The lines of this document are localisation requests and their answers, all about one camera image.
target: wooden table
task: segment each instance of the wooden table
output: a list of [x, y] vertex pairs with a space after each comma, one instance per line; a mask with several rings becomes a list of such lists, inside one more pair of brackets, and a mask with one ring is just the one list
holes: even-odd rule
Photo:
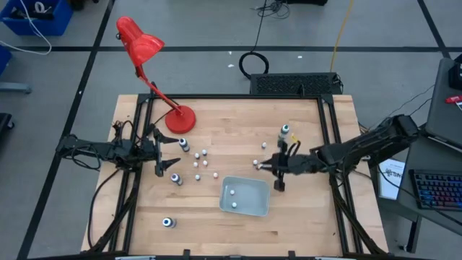
[[[119, 96], [113, 121], [133, 119], [136, 99], [136, 95]], [[334, 96], [334, 101], [342, 141], [356, 137], [359, 128], [352, 97]], [[323, 145], [315, 100], [182, 99], [179, 102], [196, 112], [194, 129], [184, 135], [172, 134], [164, 120], [157, 127], [165, 136], [186, 138], [191, 151], [184, 153], [178, 144], [162, 145], [162, 159], [181, 157], [163, 178], [154, 174], [155, 162], [144, 163], [130, 254], [181, 255], [187, 248], [191, 255], [202, 256], [286, 256], [289, 250], [298, 256], [341, 255], [328, 175], [288, 174], [286, 191], [278, 192], [272, 188], [275, 177], [270, 172], [255, 170], [252, 165], [253, 160], [265, 160], [277, 151], [277, 134], [284, 124], [289, 124], [291, 133], [302, 142], [299, 153], [309, 153], [310, 148]], [[156, 100], [151, 122], [169, 109]], [[327, 106], [325, 111], [330, 139], [334, 140]], [[129, 132], [128, 129], [123, 132], [125, 138], [129, 138]], [[113, 135], [111, 129], [108, 139]], [[262, 142], [268, 144], [266, 149], [261, 149]], [[202, 149], [209, 153], [206, 156], [209, 165], [204, 167], [201, 158], [199, 168], [194, 168], [193, 155]], [[113, 164], [104, 163], [98, 185], [113, 171]], [[369, 174], [365, 162], [359, 164], [358, 171]], [[218, 179], [213, 178], [214, 172], [219, 174]], [[184, 184], [174, 184], [170, 180], [171, 173], [179, 173]], [[200, 181], [194, 179], [196, 174], [201, 175]], [[118, 174], [103, 186], [96, 199], [92, 223], [94, 242], [113, 219], [121, 176]], [[271, 187], [268, 215], [251, 217], [222, 212], [219, 194], [225, 176], [266, 181]], [[349, 178], [357, 219], [370, 237], [388, 251], [371, 181], [355, 174], [350, 174]], [[177, 227], [163, 227], [164, 217], [176, 219]], [[346, 218], [345, 223], [350, 251], [353, 251], [351, 225]], [[125, 227], [123, 223], [118, 248], [121, 248]], [[85, 238], [82, 249], [87, 247]]]

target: wire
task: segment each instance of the wire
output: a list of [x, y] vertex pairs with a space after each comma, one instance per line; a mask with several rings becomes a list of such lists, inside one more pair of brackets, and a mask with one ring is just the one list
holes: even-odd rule
[[160, 119], [164, 118], [168, 113], [170, 113], [171, 111], [173, 111], [173, 108], [170, 109], [167, 113], [163, 114], [162, 116], [159, 117], [159, 119], [157, 119], [153, 124], [156, 125], [157, 123], [159, 123]]
[[260, 38], [260, 31], [261, 31], [261, 24], [263, 22], [263, 18], [265, 17], [265, 9], [266, 9], [266, 0], [265, 0], [265, 3], [263, 4], [263, 7], [262, 7], [262, 15], [261, 15], [261, 19], [260, 19], [260, 25], [258, 26], [258, 32], [257, 32], [257, 38], [255, 40], [255, 45], [253, 46], [252, 50], [247, 52], [247, 53], [244, 53], [240, 58], [239, 58], [239, 70], [242, 74], [244, 74], [244, 76], [248, 79], [251, 79], [251, 76], [249, 73], [245, 72], [244, 70], [244, 59], [245, 57], [249, 56], [249, 55], [252, 55], [252, 56], [256, 56], [258, 58], [260, 58], [260, 60], [262, 60], [262, 62], [265, 63], [265, 71], [263, 72], [263, 74], [268, 74], [268, 70], [269, 70], [269, 61], [268, 59], [259, 54], [259, 53], [256, 53], [254, 52], [255, 49], [257, 48], [257, 43], [258, 43], [258, 39]]
[[257, 39], [255, 40], [255, 45], [253, 46], [252, 51], [250, 51], [251, 53], [257, 48], [258, 39], [260, 38], [261, 24], [263, 23], [263, 18], [265, 17], [266, 0], [265, 0], [265, 3], [263, 4], [263, 7], [261, 8], [263, 9], [262, 9], [262, 15], [260, 19], [260, 25], [258, 26]]
[[376, 121], [375, 123], [373, 123], [373, 124], [371, 125], [371, 127], [367, 129], [367, 131], [369, 131], [372, 127], [374, 127], [378, 122], [383, 121], [385, 118], [391, 116], [391, 115], [392, 115], [393, 113], [395, 113], [396, 111], [402, 109], [406, 104], [409, 104], [410, 102], [412, 102], [413, 100], [415, 100], [415, 99], [418, 98], [419, 96], [421, 96], [421, 95], [427, 93], [428, 90], [431, 90], [434, 86], [435, 86], [435, 84], [431, 85], [431, 86], [430, 86], [429, 88], [427, 88], [424, 92], [421, 92], [421, 93], [415, 95], [414, 97], [412, 97], [410, 100], [407, 100], [407, 101], [406, 101], [405, 103], [403, 103], [403, 105], [401, 105], [399, 108], [397, 108], [397, 109], [391, 111], [391, 113], [389, 113], [386, 117], [382, 118], [382, 120], [379, 120], [379, 121]]
[[334, 68], [334, 62], [335, 62], [335, 58], [337, 56], [337, 47], [339, 46], [341, 34], [344, 32], [345, 24], [347, 23], [349, 13], [352, 11], [352, 7], [353, 7], [353, 0], [349, 0], [348, 11], [346, 11], [344, 21], [342, 22], [341, 27], [340, 27], [340, 32], [337, 35], [337, 40], [336, 40], [335, 46], [334, 46], [334, 52], [332, 52], [331, 70], [330, 70], [330, 72], [332, 72], [332, 69]]
[[422, 108], [425, 104], [427, 104], [428, 101], [430, 101], [432, 98], [427, 99], [423, 104], [421, 104], [416, 110], [412, 111], [412, 113], [409, 114], [409, 116], [412, 116], [414, 113], [416, 113], [420, 108]]
[[92, 202], [90, 203], [90, 215], [89, 215], [89, 217], [88, 217], [88, 226], [87, 226], [87, 241], [88, 241], [88, 246], [90, 246], [90, 248], [93, 247], [93, 245], [92, 245], [92, 235], [91, 235], [91, 231], [92, 231], [93, 206], [95, 205], [96, 196], [97, 196], [98, 193], [100, 192], [101, 188], [102, 188], [111, 178], [113, 178], [119, 171], [120, 171], [120, 169], [117, 169], [117, 170], [115, 170], [115, 172], [113, 172], [111, 175], [109, 175], [109, 177], [107, 177], [107, 178], [97, 187], [97, 189], [96, 189], [96, 191], [95, 191], [95, 194], [93, 194]]
[[[114, 124], [113, 124], [113, 128], [115, 129], [115, 133], [114, 133], [114, 139], [113, 139], [113, 142], [119, 142], [122, 140], [122, 133], [123, 133], [123, 129], [125, 128], [125, 125], [126, 124], [130, 124], [131, 128], [133, 129], [134, 125], [133, 123], [130, 121], [130, 120], [127, 120], [127, 121], [124, 121], [123, 123], [120, 122], [120, 121], [116, 121]], [[141, 139], [141, 137], [138, 136], [138, 134], [136, 134], [136, 138], [138, 138], [138, 140]]]
[[[279, 11], [282, 10], [282, 7], [286, 9], [286, 12], [284, 14], [280, 14]], [[257, 7], [257, 8], [251, 8], [253, 10], [258, 11], [257, 15], [259, 17], [272, 17], [274, 19], [286, 19], [290, 16], [290, 8], [289, 5], [287, 4], [287, 0], [274, 0], [270, 5], [266, 6], [264, 5], [263, 7]], [[264, 14], [265, 11], [270, 11], [272, 13], [270, 14]]]
[[451, 217], [450, 215], [445, 214], [445, 213], [441, 212], [440, 210], [434, 208], [431, 204], [428, 204], [427, 202], [422, 201], [422, 200], [416, 198], [415, 195], [413, 195], [413, 193], [411, 193], [410, 191], [407, 191], [406, 189], [401, 188], [400, 186], [398, 186], [398, 185], [394, 184], [393, 182], [391, 182], [390, 180], [388, 180], [388, 179], [386, 178], [385, 174], [383, 174], [382, 169], [380, 169], [380, 166], [379, 166], [378, 162], [375, 161], [375, 163], [377, 163], [377, 168], [378, 168], [380, 174], [383, 176], [383, 178], [384, 178], [387, 182], [389, 182], [389, 184], [391, 184], [392, 186], [394, 186], [395, 188], [397, 188], [399, 191], [404, 191], [405, 193], [407, 193], [409, 196], [411, 196], [413, 199], [417, 200], [418, 202], [420, 202], [420, 203], [422, 203], [422, 204], [426, 204], [428, 207], [430, 207], [432, 210], [434, 210], [436, 213], [442, 215], [443, 217], [446, 217], [447, 219], [449, 219], [449, 220], [451, 220], [451, 221], [454, 221], [454, 222], [455, 222], [456, 224], [458, 224], [458, 225], [462, 225], [462, 222], [460, 222], [460, 221], [458, 221], [457, 219]]
[[29, 16], [29, 12], [27, 11], [27, 7], [26, 5], [24, 4], [24, 1], [23, 0], [20, 0], [21, 1], [21, 4], [22, 4], [22, 7], [24, 7], [24, 11], [26, 13], [26, 16], [27, 16], [27, 19], [29, 20], [29, 25], [31, 26], [32, 28], [32, 31], [35, 33], [36, 36], [42, 38], [45, 40], [45, 42], [48, 44], [49, 46], [49, 49], [47, 52], [45, 53], [40, 53], [40, 52], [37, 52], [37, 51], [28, 51], [28, 50], [24, 50], [24, 49], [21, 49], [21, 48], [18, 48], [18, 47], [14, 47], [12, 45], [9, 45], [8, 43], [5, 43], [4, 41], [0, 40], [0, 43], [3, 44], [4, 46], [8, 46], [14, 50], [17, 50], [17, 51], [22, 51], [22, 52], [25, 52], [25, 53], [33, 53], [33, 54], [37, 54], [37, 55], [48, 55], [50, 52], [51, 52], [51, 49], [53, 48], [51, 46], [51, 43], [47, 40], [47, 38], [45, 38], [45, 36], [43, 36], [43, 34], [36, 28], [36, 26], [34, 25], [34, 23], [32, 22], [32, 19], [30, 19], [30, 16]]
[[370, 177], [370, 176], [367, 175], [366, 173], [361, 173], [361, 172], [359, 172], [359, 171], [357, 171], [357, 170], [352, 170], [352, 172], [353, 172], [353, 173], [357, 173], [357, 174], [359, 174], [359, 175], [361, 175], [361, 176], [364, 176], [364, 177], [366, 177], [366, 178], [372, 180], [372, 177]]
[[[89, 166], [87, 163], [75, 158], [76, 157], [75, 151], [77, 151], [78, 149], [84, 148], [84, 147], [87, 147], [88, 149], [93, 150], [93, 152], [95, 153], [96, 161], [97, 161], [97, 166], [96, 167]], [[72, 149], [72, 151], [71, 151], [71, 160], [75, 164], [77, 164], [78, 166], [86, 168], [88, 170], [96, 170], [96, 171], [98, 171], [101, 168], [101, 155], [98, 153], [98, 151], [91, 144], [84, 144], [84, 145], [81, 145], [79, 147], [75, 147], [74, 149]]]
[[[384, 129], [382, 130], [382, 132], [385, 132], [385, 131], [389, 130], [389, 128], [391, 127], [392, 122], [391, 122], [391, 121], [388, 121], [388, 123], [389, 123], [389, 125], [388, 125], [386, 128], [384, 128]], [[368, 141], [369, 139], [373, 139], [373, 138], [375, 138], [375, 136], [371, 136], [371, 137], [369, 137], [368, 139], [364, 139], [364, 140], [362, 140], [362, 142], [366, 142], [366, 141]], [[342, 180], [342, 182], [337, 186], [337, 188], [339, 188], [340, 186], [344, 185], [344, 180], [345, 180], [346, 178], [348, 178], [349, 172], [348, 172], [348, 173], [345, 172], [345, 161], [347, 160], [348, 156], [350, 156], [350, 153], [352, 152], [352, 150], [353, 150], [355, 147], [359, 146], [359, 145], [361, 145], [361, 142], [358, 142], [358, 143], [356, 143], [356, 144], [353, 144], [353, 145], [349, 148], [349, 150], [348, 150], [348, 152], [345, 154], [345, 156], [341, 159], [341, 160], [343, 160], [342, 169], [341, 169], [341, 174], [342, 174], [343, 180]]]

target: yellow cable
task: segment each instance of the yellow cable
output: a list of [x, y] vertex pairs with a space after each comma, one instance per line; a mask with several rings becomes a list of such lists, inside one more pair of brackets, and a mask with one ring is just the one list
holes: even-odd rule
[[347, 23], [348, 16], [349, 16], [349, 13], [350, 13], [351, 10], [352, 10], [352, 7], [353, 7], [353, 0], [349, 0], [348, 11], [346, 11], [346, 15], [345, 15], [344, 21], [343, 21], [342, 24], [341, 24], [340, 32], [339, 32], [339, 35], [337, 35], [337, 41], [335, 42], [335, 46], [334, 46], [334, 52], [332, 53], [331, 72], [332, 72], [332, 69], [334, 68], [334, 61], [335, 61], [335, 58], [336, 58], [336, 55], [337, 55], [337, 46], [339, 46], [340, 37], [341, 37], [341, 34], [342, 34], [343, 31], [344, 31], [345, 24]]

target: black keyboard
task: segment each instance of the black keyboard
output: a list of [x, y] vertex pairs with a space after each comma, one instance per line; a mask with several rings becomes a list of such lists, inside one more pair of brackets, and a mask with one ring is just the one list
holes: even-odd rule
[[410, 170], [420, 209], [462, 211], [462, 173]]

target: red desk lamp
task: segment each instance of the red desk lamp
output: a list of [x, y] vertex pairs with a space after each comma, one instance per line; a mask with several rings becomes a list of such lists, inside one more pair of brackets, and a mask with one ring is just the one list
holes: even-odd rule
[[175, 134], [184, 134], [190, 131], [196, 123], [194, 111], [188, 106], [175, 104], [160, 92], [154, 82], [149, 82], [141, 66], [160, 51], [164, 42], [155, 36], [143, 33], [130, 17], [119, 18], [117, 29], [119, 31], [117, 39], [122, 40], [123, 47], [135, 66], [136, 76], [172, 107], [172, 110], [165, 117], [165, 124], [169, 130]]

